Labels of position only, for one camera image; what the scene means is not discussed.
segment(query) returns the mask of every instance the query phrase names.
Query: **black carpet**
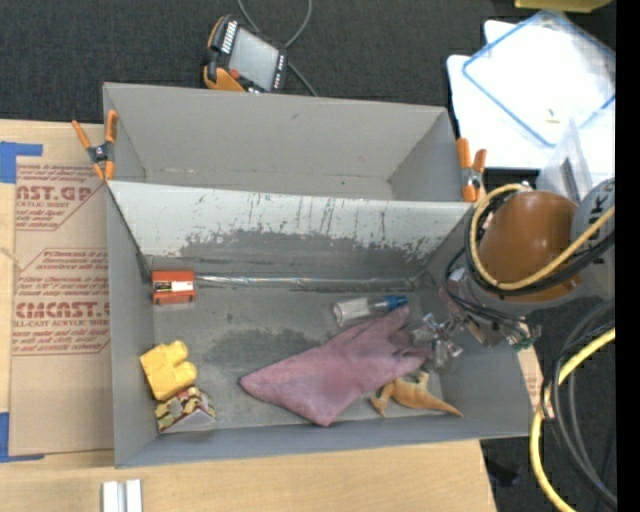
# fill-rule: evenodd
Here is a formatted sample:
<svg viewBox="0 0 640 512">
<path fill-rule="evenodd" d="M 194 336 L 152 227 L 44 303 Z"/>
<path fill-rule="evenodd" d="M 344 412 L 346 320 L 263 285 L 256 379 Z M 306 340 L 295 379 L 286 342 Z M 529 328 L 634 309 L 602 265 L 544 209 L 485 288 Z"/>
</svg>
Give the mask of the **black carpet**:
<svg viewBox="0 0 640 512">
<path fill-rule="evenodd" d="M 306 0 L 245 0 L 245 6 L 262 31 L 280 43 L 296 32 L 307 12 Z M 451 110 L 446 59 L 478 51 L 485 21 L 515 23 L 536 12 L 508 0 L 316 0 L 289 55 L 320 96 Z M 202 87 L 203 47 L 224 14 L 241 15 L 234 0 L 0 0 L 0 117 L 102 122 L 106 81 Z M 568 13 L 614 51 L 616 15 L 615 0 L 590 14 Z M 284 94 L 308 91 L 290 74 Z M 543 370 L 593 305 L 581 300 L 535 313 L 543 325 L 536 343 Z M 605 484 L 617 491 L 614 346 L 579 373 L 576 400 L 585 444 Z M 598 505 L 562 444 L 546 428 L 544 434 L 545 470 L 559 493 L 577 510 L 608 510 Z M 528 442 L 482 442 L 501 512 L 554 510 L 532 474 Z"/>
</svg>

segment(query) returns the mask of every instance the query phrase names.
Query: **gray bin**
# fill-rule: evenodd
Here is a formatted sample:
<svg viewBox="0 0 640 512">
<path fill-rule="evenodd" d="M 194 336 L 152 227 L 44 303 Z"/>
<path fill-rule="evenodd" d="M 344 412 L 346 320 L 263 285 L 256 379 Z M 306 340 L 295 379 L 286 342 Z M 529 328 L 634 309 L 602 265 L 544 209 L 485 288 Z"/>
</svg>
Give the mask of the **gray bin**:
<svg viewBox="0 0 640 512">
<path fill-rule="evenodd" d="M 471 335 L 432 379 L 463 418 L 356 400 L 328 428 L 253 399 L 238 379 L 339 331 L 336 300 L 409 297 L 446 310 L 437 285 L 469 205 L 440 107 L 106 84 L 119 115 L 108 183 L 117 467 L 525 436 L 515 352 Z M 149 269 L 189 269 L 194 303 L 154 306 Z M 214 430 L 158 434 L 139 357 L 175 339 L 212 398 Z"/>
</svg>

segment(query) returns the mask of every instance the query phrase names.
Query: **small orange box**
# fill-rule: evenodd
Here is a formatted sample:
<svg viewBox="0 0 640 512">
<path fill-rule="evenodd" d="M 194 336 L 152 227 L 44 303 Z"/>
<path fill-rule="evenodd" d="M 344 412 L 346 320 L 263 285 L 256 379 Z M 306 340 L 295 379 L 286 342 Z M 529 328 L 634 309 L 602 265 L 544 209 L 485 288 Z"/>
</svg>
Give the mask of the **small orange box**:
<svg viewBox="0 0 640 512">
<path fill-rule="evenodd" d="M 195 273 L 190 270 L 154 270 L 151 294 L 154 304 L 192 302 L 196 295 Z"/>
</svg>

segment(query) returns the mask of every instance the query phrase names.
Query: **orange toy dinosaur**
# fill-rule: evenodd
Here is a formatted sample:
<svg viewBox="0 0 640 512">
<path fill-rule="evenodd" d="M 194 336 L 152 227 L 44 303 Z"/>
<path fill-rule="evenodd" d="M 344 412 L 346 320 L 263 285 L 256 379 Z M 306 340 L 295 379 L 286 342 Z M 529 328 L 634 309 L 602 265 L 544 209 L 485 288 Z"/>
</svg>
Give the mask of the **orange toy dinosaur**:
<svg viewBox="0 0 640 512">
<path fill-rule="evenodd" d="M 427 391 L 429 374 L 420 372 L 417 382 L 409 382 L 402 377 L 385 384 L 379 397 L 371 398 L 371 405 L 386 418 L 385 409 L 389 398 L 412 409 L 436 409 L 462 417 L 462 413 L 448 403 L 436 398 Z"/>
</svg>

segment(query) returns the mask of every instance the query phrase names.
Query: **yellow toy block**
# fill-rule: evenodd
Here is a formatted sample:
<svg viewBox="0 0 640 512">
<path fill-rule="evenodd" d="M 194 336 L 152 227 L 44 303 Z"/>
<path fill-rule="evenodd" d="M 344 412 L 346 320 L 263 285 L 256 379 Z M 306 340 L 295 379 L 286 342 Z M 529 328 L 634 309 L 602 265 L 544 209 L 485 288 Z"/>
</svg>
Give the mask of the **yellow toy block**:
<svg viewBox="0 0 640 512">
<path fill-rule="evenodd" d="M 191 385 L 198 376 L 193 363 L 186 361 L 189 350 L 180 340 L 158 345 L 140 356 L 142 368 L 156 400 L 167 400 Z"/>
</svg>

